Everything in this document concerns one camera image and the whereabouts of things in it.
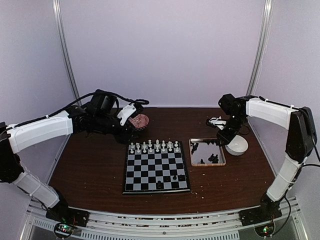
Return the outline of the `black and white chessboard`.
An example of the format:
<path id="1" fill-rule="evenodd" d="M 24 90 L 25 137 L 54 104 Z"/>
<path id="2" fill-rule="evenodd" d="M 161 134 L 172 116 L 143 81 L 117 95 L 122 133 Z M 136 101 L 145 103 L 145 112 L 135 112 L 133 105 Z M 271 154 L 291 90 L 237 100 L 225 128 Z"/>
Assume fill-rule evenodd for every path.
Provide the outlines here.
<path id="1" fill-rule="evenodd" d="M 163 189 L 157 189 L 161 181 Z M 181 141 L 130 143 L 126 146 L 123 188 L 124 195 L 190 192 L 191 185 Z"/>

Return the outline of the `black chess king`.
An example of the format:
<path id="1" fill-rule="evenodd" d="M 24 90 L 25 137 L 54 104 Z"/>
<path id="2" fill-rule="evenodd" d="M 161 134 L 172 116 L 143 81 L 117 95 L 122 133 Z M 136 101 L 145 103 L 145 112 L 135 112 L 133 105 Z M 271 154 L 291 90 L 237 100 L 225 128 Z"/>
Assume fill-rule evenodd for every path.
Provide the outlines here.
<path id="1" fill-rule="evenodd" d="M 159 180 L 156 184 L 157 189 L 163 189 L 163 183 Z"/>

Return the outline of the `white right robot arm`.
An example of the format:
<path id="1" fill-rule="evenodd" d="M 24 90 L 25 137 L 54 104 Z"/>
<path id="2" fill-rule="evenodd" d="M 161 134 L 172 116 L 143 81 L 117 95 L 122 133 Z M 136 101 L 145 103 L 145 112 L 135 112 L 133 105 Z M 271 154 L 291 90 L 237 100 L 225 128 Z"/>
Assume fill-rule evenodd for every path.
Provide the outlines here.
<path id="1" fill-rule="evenodd" d="M 262 96 L 235 97 L 231 93 L 224 94 L 218 106 L 229 117 L 216 134 L 221 146 L 230 147 L 232 143 L 238 143 L 236 136 L 248 119 L 274 124 L 282 131 L 280 136 L 284 140 L 280 155 L 283 161 L 256 210 L 258 219 L 266 221 L 279 213 L 280 202 L 295 184 L 307 158 L 316 149 L 317 131 L 312 110 L 306 106 L 278 103 Z"/>

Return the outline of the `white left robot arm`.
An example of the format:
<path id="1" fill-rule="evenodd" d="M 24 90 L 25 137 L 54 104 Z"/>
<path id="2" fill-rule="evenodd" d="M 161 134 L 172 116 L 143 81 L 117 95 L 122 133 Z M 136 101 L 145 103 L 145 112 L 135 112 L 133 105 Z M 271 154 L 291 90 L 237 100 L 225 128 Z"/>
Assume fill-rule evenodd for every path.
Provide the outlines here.
<path id="1" fill-rule="evenodd" d="M 72 211 L 53 187 L 42 182 L 22 162 L 24 152 L 47 153 L 49 143 L 79 133 L 112 135 L 120 144 L 127 144 L 137 128 L 131 123 L 145 99 L 130 99 L 117 93 L 97 89 L 83 96 L 90 100 L 79 105 L 79 99 L 45 116 L 22 123 L 0 124 L 0 180 L 13 184 L 30 197 L 39 200 L 61 222 L 72 218 Z"/>

